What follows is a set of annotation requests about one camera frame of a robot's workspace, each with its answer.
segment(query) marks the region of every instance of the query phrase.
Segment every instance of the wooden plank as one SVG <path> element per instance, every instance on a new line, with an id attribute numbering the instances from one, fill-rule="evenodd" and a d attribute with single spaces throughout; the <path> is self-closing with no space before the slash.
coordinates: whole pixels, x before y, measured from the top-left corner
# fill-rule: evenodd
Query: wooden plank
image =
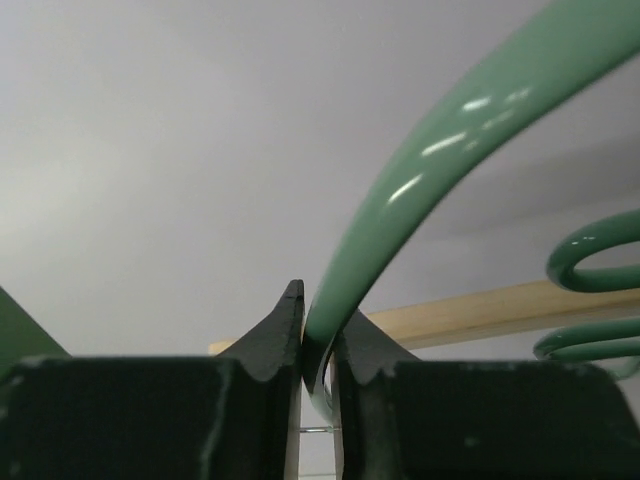
<path id="1" fill-rule="evenodd" d="M 630 315 L 640 315 L 640 289 L 575 293 L 541 281 L 367 316 L 403 347 L 417 349 Z M 209 353 L 231 343 L 214 343 Z"/>

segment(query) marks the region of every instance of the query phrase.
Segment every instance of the green spring coil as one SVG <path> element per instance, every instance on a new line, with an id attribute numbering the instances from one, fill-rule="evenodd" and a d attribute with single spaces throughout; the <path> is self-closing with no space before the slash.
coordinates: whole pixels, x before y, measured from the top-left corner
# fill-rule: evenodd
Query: green spring coil
<path id="1" fill-rule="evenodd" d="M 640 210 L 614 215 L 569 235 L 551 254 L 547 275 L 556 285 L 575 292 L 614 292 L 640 288 L 640 265 L 602 269 L 576 269 L 585 258 L 640 240 Z M 640 318 L 626 318 L 561 328 L 540 340 L 534 354 L 540 360 L 585 362 L 630 357 L 609 368 L 616 380 L 640 370 Z"/>
<path id="2" fill-rule="evenodd" d="M 324 377 L 333 342 L 423 220 L 495 150 L 639 51 L 640 1 L 556 0 L 470 70 L 416 125 L 342 237 L 307 316 L 302 375 L 327 421 L 333 414 Z M 551 256 L 551 279 L 579 291 L 640 286 L 637 267 L 574 268 L 595 251 L 637 240 L 636 225 L 637 212 L 631 212 L 577 232 Z M 608 322 L 561 330 L 538 344 L 536 353 L 557 360 L 639 355 L 629 343 L 608 350 L 606 344 L 577 345 L 635 335 L 635 325 Z M 628 376 L 636 363 L 614 374 Z"/>

